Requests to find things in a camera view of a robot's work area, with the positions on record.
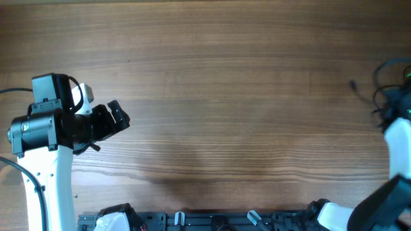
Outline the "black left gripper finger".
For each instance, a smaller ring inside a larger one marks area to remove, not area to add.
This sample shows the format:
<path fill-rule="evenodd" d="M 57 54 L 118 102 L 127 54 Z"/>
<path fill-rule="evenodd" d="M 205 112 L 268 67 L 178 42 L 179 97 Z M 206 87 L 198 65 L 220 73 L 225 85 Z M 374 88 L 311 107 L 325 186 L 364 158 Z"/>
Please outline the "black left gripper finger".
<path fill-rule="evenodd" d="M 114 119 L 116 132 L 121 132 L 130 126 L 130 118 L 127 115 L 117 115 Z"/>
<path fill-rule="evenodd" d="M 128 123 L 128 114 L 121 108 L 117 100 L 108 103 L 112 116 L 117 123 Z"/>

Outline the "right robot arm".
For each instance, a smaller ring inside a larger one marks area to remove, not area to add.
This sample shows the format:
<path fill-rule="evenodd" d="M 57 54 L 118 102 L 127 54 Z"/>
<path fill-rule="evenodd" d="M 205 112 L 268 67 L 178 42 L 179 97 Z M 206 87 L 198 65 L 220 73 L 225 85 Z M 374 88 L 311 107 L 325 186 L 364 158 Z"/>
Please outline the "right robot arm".
<path fill-rule="evenodd" d="M 386 179 L 354 207 L 314 201 L 299 222 L 305 230 L 410 230 L 410 58 L 382 62 L 372 73 L 371 114 L 387 149 Z"/>

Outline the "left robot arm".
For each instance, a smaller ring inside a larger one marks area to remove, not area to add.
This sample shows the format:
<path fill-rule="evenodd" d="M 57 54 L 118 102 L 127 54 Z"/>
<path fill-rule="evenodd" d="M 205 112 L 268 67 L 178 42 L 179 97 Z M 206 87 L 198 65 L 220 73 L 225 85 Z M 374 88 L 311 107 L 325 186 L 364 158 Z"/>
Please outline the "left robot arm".
<path fill-rule="evenodd" d="M 130 118 L 116 100 L 91 107 L 92 90 L 72 76 L 32 78 L 34 102 L 8 130 L 24 180 L 30 230 L 76 230 L 71 173 L 73 158 L 127 129 Z"/>

